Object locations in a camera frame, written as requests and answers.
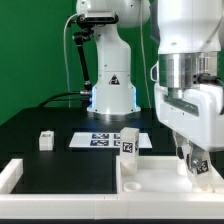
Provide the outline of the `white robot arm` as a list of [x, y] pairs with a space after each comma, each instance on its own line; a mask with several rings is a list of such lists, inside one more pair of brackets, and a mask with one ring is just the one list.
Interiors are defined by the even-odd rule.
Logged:
[[78, 0], [77, 23], [93, 37], [98, 81], [88, 111], [94, 115], [131, 115], [140, 110], [130, 81], [131, 49], [119, 27], [149, 21], [159, 44], [151, 68], [158, 120], [188, 140], [189, 164], [199, 167], [204, 152], [224, 151], [224, 85], [218, 75], [219, 32], [224, 0]]

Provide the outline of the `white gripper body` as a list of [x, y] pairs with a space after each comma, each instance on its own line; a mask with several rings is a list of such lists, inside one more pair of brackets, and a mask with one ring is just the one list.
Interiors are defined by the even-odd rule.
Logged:
[[168, 96], [154, 85], [158, 120], [205, 151], [224, 151], [224, 90], [200, 84], [184, 91], [183, 99]]

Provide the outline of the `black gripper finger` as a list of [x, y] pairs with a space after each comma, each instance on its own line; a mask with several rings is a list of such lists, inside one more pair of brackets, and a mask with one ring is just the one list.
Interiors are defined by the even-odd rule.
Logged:
[[188, 146], [188, 140], [177, 132], [173, 132], [173, 139], [176, 147], [176, 155], [180, 160], [186, 159], [186, 147]]
[[191, 143], [187, 154], [187, 166], [192, 173], [206, 173], [209, 171], [209, 153]]

